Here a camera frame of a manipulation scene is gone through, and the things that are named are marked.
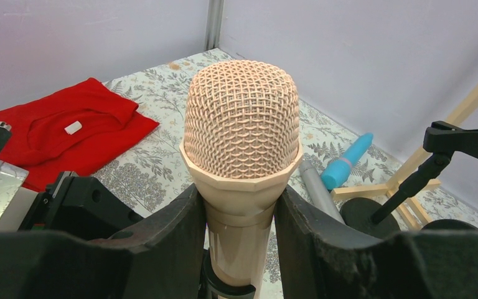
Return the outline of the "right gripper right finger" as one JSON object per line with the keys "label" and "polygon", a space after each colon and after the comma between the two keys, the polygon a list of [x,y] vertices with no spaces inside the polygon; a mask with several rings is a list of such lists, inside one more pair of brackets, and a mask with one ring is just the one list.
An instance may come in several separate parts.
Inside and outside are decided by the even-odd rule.
{"label": "right gripper right finger", "polygon": [[290,186],[274,214],[285,298],[478,298],[478,231],[382,240],[328,216]]}

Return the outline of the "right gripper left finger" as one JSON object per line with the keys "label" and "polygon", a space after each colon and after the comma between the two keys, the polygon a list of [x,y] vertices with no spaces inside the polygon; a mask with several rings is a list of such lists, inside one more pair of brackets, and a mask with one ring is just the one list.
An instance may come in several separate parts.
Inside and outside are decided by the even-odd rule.
{"label": "right gripper left finger", "polygon": [[108,239],[0,232],[0,298],[197,298],[205,225],[189,186]]}

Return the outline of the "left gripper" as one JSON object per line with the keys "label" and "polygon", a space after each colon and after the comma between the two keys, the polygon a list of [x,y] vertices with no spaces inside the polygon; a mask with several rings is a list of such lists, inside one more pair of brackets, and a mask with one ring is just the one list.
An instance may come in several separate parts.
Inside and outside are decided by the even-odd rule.
{"label": "left gripper", "polygon": [[[11,126],[0,122],[0,152]],[[23,186],[25,169],[0,160],[0,232],[59,230],[85,240],[109,238],[143,219],[97,178],[61,172],[37,192]]]}

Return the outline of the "beige microphone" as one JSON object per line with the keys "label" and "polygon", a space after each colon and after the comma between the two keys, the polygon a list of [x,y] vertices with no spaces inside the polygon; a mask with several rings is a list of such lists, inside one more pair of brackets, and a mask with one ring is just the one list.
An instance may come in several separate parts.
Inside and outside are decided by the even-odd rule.
{"label": "beige microphone", "polygon": [[184,120],[179,149],[204,199],[211,268],[260,288],[274,207],[303,156],[294,81],[266,62],[217,62],[194,75]]}

